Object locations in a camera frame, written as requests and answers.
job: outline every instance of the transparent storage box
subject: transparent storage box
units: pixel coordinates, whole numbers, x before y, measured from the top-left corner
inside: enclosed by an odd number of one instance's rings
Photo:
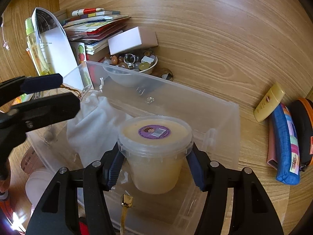
[[[64,77],[64,83],[82,90],[91,82],[93,88],[99,90],[101,78],[103,88],[100,96],[105,96],[112,107],[132,117],[162,115],[179,118],[191,126],[194,142],[200,150],[208,153],[211,160],[219,161],[226,168],[237,169],[240,152],[237,104],[144,73],[89,61]],[[45,92],[45,96],[64,91],[69,90],[51,90]],[[53,173],[64,166],[70,170],[83,167],[79,154],[67,141],[66,127],[65,121],[28,133],[37,155]],[[48,130],[55,135],[50,142],[47,141]],[[86,151],[93,155],[92,149]],[[129,174],[129,165],[125,161],[116,186],[110,192],[104,192],[116,228],[119,229],[120,225],[121,195],[127,193],[134,196],[133,207],[126,217],[128,231],[145,235],[194,234],[207,193],[195,186],[186,160],[178,183],[165,194],[139,191]],[[82,189],[78,190],[78,196],[79,203],[84,205]],[[232,190],[229,190],[227,209],[231,197]]]

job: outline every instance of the open booklet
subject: open booklet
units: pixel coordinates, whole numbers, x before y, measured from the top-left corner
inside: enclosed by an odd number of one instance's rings
[[[47,64],[64,78],[77,67],[77,63],[61,24],[50,11],[38,7],[32,14],[32,24]],[[64,83],[79,90],[85,87],[79,70],[72,72],[65,80]]]

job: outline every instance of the white drawstring pouch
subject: white drawstring pouch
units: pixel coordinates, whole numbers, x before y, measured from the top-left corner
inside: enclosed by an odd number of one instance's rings
[[[68,143],[79,154],[84,168],[113,149],[120,124],[132,118],[113,108],[100,94],[100,91],[92,91],[80,103],[76,117],[67,123]]]

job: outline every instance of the round label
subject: round label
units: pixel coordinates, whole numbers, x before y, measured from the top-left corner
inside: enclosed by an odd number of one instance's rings
[[[171,130],[162,125],[146,125],[139,129],[138,134],[146,139],[163,139],[171,134]]]

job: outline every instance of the blue pencil case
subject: blue pencil case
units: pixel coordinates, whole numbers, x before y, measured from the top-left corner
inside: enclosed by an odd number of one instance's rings
[[[280,103],[271,114],[277,157],[276,180],[296,185],[300,182],[300,155],[297,133],[288,108]]]

